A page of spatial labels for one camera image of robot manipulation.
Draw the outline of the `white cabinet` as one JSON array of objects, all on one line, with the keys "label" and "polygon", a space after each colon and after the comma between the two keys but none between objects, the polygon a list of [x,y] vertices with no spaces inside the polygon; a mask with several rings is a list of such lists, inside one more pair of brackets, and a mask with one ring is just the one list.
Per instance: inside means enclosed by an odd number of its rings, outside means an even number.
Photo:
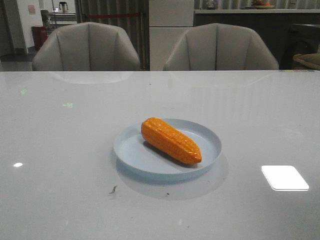
[{"label": "white cabinet", "polygon": [[193,0],[150,0],[149,60],[151,71],[161,71],[175,42],[194,25]]}]

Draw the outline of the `kettle on background table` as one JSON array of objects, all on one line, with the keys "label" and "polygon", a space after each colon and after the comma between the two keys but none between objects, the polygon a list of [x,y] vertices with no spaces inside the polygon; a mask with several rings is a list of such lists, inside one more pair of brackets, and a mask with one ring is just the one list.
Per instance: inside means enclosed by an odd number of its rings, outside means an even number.
[{"label": "kettle on background table", "polygon": [[69,10],[68,3],[66,1],[60,1],[58,7],[62,13],[66,13]]}]

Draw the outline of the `red barrier belt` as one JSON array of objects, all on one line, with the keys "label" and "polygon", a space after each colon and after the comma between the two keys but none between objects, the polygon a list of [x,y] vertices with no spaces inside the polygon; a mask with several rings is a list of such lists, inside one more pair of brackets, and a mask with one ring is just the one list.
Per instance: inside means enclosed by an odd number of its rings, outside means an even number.
[{"label": "red barrier belt", "polygon": [[140,12],[136,13],[117,13],[117,14],[83,14],[87,19],[112,19],[112,18],[130,18],[130,17],[139,17]]}]

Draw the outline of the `beige upholstered chair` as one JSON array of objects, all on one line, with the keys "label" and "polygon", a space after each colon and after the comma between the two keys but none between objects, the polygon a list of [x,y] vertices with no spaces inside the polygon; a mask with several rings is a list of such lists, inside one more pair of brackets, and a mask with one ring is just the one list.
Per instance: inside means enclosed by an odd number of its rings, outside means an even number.
[{"label": "beige upholstered chair", "polygon": [[32,61],[33,71],[138,71],[140,67],[126,31],[96,22],[55,29]]},{"label": "beige upholstered chair", "polygon": [[211,23],[185,30],[164,71],[278,70],[279,64],[253,29]]}]

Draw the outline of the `red trash bin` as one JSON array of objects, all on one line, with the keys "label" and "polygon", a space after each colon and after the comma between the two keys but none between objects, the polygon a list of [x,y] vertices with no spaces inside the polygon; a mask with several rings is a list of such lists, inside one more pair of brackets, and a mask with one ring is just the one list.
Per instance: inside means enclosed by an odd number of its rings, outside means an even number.
[{"label": "red trash bin", "polygon": [[34,47],[36,50],[39,50],[48,38],[46,27],[40,25],[32,26],[31,31]]}]

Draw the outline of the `beige cushion at right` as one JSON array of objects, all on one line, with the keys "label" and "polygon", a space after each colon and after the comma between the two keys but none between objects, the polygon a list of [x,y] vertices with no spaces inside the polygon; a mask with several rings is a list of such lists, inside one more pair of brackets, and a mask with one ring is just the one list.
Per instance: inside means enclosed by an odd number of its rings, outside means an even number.
[{"label": "beige cushion at right", "polygon": [[296,62],[297,66],[302,69],[320,70],[319,53],[295,54],[293,60]]}]

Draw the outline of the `light blue round plate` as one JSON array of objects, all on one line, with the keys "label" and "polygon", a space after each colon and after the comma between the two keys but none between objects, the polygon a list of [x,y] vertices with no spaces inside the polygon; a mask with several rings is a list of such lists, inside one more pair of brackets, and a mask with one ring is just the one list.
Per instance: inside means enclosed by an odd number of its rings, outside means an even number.
[{"label": "light blue round plate", "polygon": [[124,129],[113,149],[130,172],[152,181],[177,182],[207,172],[221,155],[222,143],[201,124],[151,117]]}]

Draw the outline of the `orange toy corn cob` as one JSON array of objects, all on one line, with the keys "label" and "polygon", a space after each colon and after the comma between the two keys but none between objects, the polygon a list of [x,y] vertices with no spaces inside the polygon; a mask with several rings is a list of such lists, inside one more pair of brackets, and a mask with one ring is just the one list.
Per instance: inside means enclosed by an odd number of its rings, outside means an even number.
[{"label": "orange toy corn cob", "polygon": [[199,146],[160,118],[151,117],[142,122],[140,132],[149,144],[181,163],[194,165],[202,161]]}]

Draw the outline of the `fruit bowl on counter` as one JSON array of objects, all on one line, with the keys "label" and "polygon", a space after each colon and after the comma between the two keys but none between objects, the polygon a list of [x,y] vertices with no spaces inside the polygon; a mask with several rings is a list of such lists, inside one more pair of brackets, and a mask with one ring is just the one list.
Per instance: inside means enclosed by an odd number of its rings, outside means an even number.
[{"label": "fruit bowl on counter", "polygon": [[275,7],[274,5],[270,4],[269,2],[265,2],[264,0],[252,0],[251,6],[258,10],[267,10]]}]

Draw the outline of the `dark grey counter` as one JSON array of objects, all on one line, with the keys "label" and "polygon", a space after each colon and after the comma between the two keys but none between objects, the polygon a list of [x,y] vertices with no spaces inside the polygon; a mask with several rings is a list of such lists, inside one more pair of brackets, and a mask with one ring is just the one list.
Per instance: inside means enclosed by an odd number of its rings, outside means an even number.
[{"label": "dark grey counter", "polygon": [[255,30],[281,70],[295,68],[295,54],[316,53],[320,44],[318,9],[230,9],[194,11],[194,26],[221,23]]}]

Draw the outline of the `pink wall poster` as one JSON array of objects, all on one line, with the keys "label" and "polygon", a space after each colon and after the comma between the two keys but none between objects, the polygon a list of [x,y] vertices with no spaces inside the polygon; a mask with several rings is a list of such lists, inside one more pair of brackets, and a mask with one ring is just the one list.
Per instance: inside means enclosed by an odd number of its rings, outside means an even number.
[{"label": "pink wall poster", "polygon": [[30,15],[35,15],[36,14],[36,8],[34,5],[30,4],[28,5],[28,12]]}]

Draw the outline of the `left beige upholstered chair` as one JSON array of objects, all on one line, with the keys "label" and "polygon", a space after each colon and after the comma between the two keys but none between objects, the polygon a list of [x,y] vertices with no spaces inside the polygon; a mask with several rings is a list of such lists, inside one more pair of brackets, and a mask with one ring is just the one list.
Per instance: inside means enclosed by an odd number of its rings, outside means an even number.
[{"label": "left beige upholstered chair", "polygon": [[32,61],[33,71],[138,71],[140,67],[126,31],[96,22],[55,29]]}]

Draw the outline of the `right beige upholstered chair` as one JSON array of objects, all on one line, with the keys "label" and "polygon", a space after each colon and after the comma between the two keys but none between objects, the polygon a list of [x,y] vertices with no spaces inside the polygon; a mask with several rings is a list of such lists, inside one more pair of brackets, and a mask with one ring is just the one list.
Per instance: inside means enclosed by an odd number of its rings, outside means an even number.
[{"label": "right beige upholstered chair", "polygon": [[185,30],[164,71],[278,70],[279,64],[253,29],[211,23]]}]

